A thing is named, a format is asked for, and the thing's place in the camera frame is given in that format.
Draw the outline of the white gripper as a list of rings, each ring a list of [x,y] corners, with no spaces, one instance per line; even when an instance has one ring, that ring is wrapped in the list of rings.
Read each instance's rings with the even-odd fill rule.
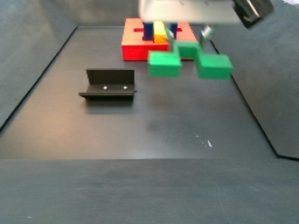
[[[167,39],[174,41],[171,24],[190,22],[194,24],[232,24],[239,21],[232,9],[232,0],[139,0],[139,17],[144,22],[166,22]],[[203,40],[214,33],[206,25],[200,31]]]

